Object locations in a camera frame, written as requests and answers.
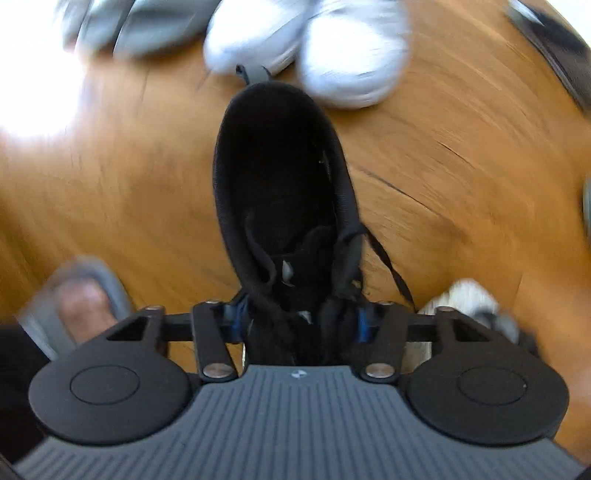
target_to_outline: silver rivet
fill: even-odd
[[[365,373],[371,378],[388,378],[394,375],[396,369],[388,364],[371,364],[365,367]]]
[[[203,373],[209,378],[226,378],[233,372],[234,369],[226,364],[209,364],[203,369]]]

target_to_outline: white sneaker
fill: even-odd
[[[308,19],[310,0],[222,0],[203,45],[207,66],[234,73],[237,64],[279,73],[293,60]]]
[[[300,80],[311,96],[363,108],[388,96],[408,61],[401,0],[320,0],[304,32]]]

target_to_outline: foot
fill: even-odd
[[[93,279],[70,280],[56,290],[57,313],[78,344],[100,335],[117,323],[109,297]]]

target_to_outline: wooden floor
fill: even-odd
[[[537,333],[571,393],[557,439],[591,462],[591,250],[580,207],[591,121],[503,16],[504,1],[408,4],[413,59],[400,87],[375,108],[330,112],[363,218],[418,304],[473,277]],[[281,78],[295,82],[292,69]],[[140,63],[104,57],[87,65],[67,130],[24,138],[5,125],[0,311],[15,312],[83,252],[110,264],[139,306],[181,312],[229,299],[238,282],[211,165],[240,87],[206,71],[200,43]],[[369,295],[397,298],[379,262],[368,254],[365,266]]]

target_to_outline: black strap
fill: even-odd
[[[386,266],[388,270],[390,270],[390,274],[394,279],[394,283],[396,284],[400,295],[403,296],[404,300],[408,302],[408,304],[413,308],[414,313],[417,312],[417,307],[414,303],[413,295],[410,292],[410,288],[408,288],[407,283],[404,281],[402,276],[394,269],[392,265],[392,261],[388,256],[385,248],[379,242],[379,240],[375,237],[375,235],[367,228],[364,224],[359,223],[357,225],[352,225],[345,229],[340,238],[337,240],[340,244],[348,244],[353,238],[359,235],[366,235],[368,237],[369,246],[381,260],[381,262]]]
[[[378,241],[378,239],[375,237],[375,235],[365,225],[363,227],[365,228],[365,234],[368,237],[369,244],[370,244],[372,250],[378,256],[378,258],[382,261],[382,263],[384,265],[386,265],[386,268],[388,270],[390,270],[390,274],[392,275],[392,278],[394,279],[394,283],[398,287],[398,291],[400,292],[400,295],[402,295],[404,297],[404,300],[406,300],[410,304],[410,306],[413,308],[414,313],[416,313],[417,307],[414,304],[413,294],[410,293],[410,288],[408,288],[407,283],[401,277],[400,273],[398,273],[394,269],[394,266],[392,265],[392,261],[390,260],[388,253],[386,252],[386,250],[384,249],[382,244]]]

